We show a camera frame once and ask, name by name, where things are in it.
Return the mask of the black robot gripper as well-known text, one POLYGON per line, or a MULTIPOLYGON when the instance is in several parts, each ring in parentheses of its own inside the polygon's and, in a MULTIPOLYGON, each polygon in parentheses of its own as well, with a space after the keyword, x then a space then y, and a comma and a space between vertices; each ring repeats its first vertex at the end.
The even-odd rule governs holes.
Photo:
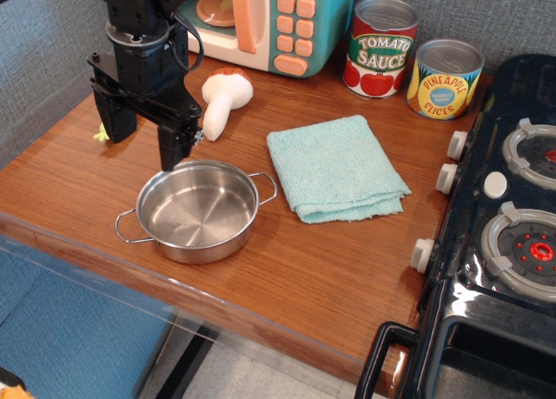
POLYGON ((104 130, 120 143, 137 130, 136 114, 160 125, 157 129, 161 168, 172 171, 202 139, 197 119, 202 113, 187 92, 184 77, 199 67, 203 45, 189 65, 189 36, 201 37, 191 23, 163 23, 148 34, 132 34, 106 24, 112 55, 92 53, 88 63, 96 108, 104 130))

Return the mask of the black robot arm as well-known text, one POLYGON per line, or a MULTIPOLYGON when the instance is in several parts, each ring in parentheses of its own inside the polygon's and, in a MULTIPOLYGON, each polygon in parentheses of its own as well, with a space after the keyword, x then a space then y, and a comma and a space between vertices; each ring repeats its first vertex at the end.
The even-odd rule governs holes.
POLYGON ((204 52, 189 61, 189 38, 199 34, 180 10, 186 0, 104 1, 113 51, 88 57, 104 130, 120 143, 136 131, 139 116, 155 123, 162 170, 171 171, 202 140, 202 109, 185 76, 199 67, 204 52))

